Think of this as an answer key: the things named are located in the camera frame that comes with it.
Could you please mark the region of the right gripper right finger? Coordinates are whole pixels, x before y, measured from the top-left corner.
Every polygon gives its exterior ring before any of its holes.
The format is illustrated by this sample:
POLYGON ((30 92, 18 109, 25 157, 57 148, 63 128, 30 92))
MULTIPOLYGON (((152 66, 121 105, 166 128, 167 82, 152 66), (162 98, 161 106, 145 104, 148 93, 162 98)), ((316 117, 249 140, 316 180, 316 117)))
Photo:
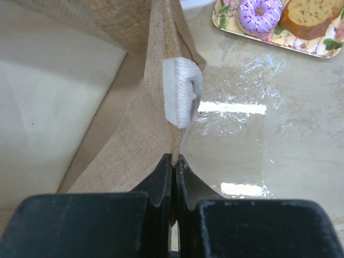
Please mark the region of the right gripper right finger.
POLYGON ((304 199, 226 199, 180 156, 175 167, 180 257, 343 257, 327 213, 304 199))

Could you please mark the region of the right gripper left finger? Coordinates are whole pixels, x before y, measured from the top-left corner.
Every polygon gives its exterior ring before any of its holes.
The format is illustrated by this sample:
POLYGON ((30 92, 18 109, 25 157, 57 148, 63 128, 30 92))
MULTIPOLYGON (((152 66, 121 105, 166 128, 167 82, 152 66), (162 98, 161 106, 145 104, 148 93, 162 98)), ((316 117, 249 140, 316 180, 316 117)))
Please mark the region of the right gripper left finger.
POLYGON ((35 195, 2 237, 1 257, 170 257, 170 154, 129 192, 35 195))

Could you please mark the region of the brown jute grocery bag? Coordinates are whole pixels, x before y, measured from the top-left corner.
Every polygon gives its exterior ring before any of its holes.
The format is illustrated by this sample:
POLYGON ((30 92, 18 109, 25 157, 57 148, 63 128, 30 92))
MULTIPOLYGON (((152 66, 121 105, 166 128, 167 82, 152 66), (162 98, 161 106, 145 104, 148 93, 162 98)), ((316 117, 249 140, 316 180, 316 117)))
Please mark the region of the brown jute grocery bag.
POLYGON ((204 58, 180 1, 21 1, 127 51, 56 194, 129 192, 174 168, 202 95, 204 58))

